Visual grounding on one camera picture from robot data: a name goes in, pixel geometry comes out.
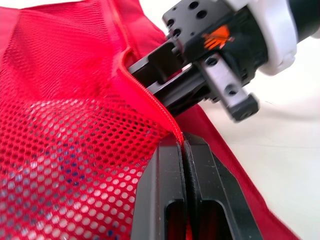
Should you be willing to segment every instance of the zipper teeth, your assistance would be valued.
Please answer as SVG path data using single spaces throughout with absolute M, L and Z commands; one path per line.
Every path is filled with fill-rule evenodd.
M 136 46 L 129 41 L 128 39 L 128 35 L 126 34 L 126 31 L 124 29 L 124 27 L 122 26 L 118 11 L 116 10 L 116 6 L 114 4 L 113 0 L 110 0 L 110 5 L 111 5 L 111 10 L 114 13 L 113 16 L 115 16 L 115 20 L 118 23 L 118 27 L 120 28 L 122 35 L 124 37 L 125 42 L 127 43 L 127 45 L 131 48 L 133 55 L 138 59 L 140 59 L 140 54 L 136 48 Z M 121 63 L 121 69 L 120 69 L 123 73 L 125 73 L 125 75 L 130 78 L 135 84 L 134 86 L 139 89 L 140 91 L 143 91 L 143 93 L 145 93 L 146 95 L 146 100 L 151 103 L 153 106 L 155 106 L 161 113 L 162 116 L 164 116 L 169 125 L 172 127 L 173 129 L 173 133 L 176 136 L 181 148 L 183 148 L 184 146 L 184 137 L 183 134 L 178 126 L 178 124 L 176 123 L 176 121 L 174 120 L 174 118 L 172 117 L 172 115 L 168 112 L 168 110 L 140 83 L 138 82 L 130 73 L 129 71 L 126 69 L 124 62 L 122 61 Z

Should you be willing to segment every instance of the robotic arm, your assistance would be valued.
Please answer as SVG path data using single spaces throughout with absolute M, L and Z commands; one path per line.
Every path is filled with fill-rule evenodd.
M 285 70 L 298 42 L 320 35 L 320 1 L 182 0 L 163 21 L 167 41 L 129 71 L 174 116 L 210 99 L 238 122 L 259 110 L 242 88 L 256 71 Z

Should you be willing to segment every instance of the metal bracket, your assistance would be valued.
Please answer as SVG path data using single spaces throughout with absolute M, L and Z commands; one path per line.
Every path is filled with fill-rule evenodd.
M 216 53 L 200 61 L 197 66 L 214 93 L 214 97 L 221 100 L 236 121 L 242 121 L 258 112 L 258 102 L 251 94 L 246 93 L 242 88 L 241 80 L 219 54 Z

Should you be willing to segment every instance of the black plastic part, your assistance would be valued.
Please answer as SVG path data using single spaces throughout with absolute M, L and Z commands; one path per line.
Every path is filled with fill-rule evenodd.
M 262 32 L 254 16 L 247 7 L 233 12 L 223 0 L 182 0 L 163 15 L 175 45 L 178 46 L 184 60 L 193 63 L 219 52 L 224 60 L 242 80 L 248 84 L 258 67 L 268 61 L 268 50 Z M 197 14 L 206 11 L 199 19 Z M 204 35 L 211 34 L 222 25 L 226 25 L 232 40 L 212 50 L 205 48 Z
M 205 98 L 214 98 L 196 66 L 191 66 L 165 84 L 155 82 L 148 90 L 173 116 L 181 114 Z
M 289 0 L 289 5 L 301 42 L 320 28 L 320 0 Z
M 161 140 L 139 180 L 131 240 L 185 240 L 187 201 L 181 150 Z
M 196 7 L 191 7 L 192 2 L 197 3 Z M 232 17 L 233 11 L 223 0 L 182 0 L 162 19 L 183 56 L 191 63 L 209 51 L 204 48 L 203 34 L 216 30 Z
M 137 187 L 131 240 L 262 240 L 235 177 L 200 137 L 173 135 L 156 149 Z
M 262 240 L 235 177 L 200 137 L 185 134 L 184 173 L 194 240 Z
M 236 122 L 240 122 L 256 114 L 259 111 L 259 104 L 254 96 L 250 94 L 245 101 L 229 108 L 228 111 Z
M 171 75 L 186 65 L 175 48 L 172 39 L 169 39 L 128 70 L 146 88 L 153 83 L 164 84 Z

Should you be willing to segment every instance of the bag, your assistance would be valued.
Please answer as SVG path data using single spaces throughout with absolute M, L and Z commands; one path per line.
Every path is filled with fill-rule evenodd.
M 175 120 L 127 71 L 165 40 L 138 0 L 0 8 L 0 20 L 0 239 L 130 239 L 139 178 L 181 130 L 237 178 L 264 239 L 297 239 L 199 106 Z

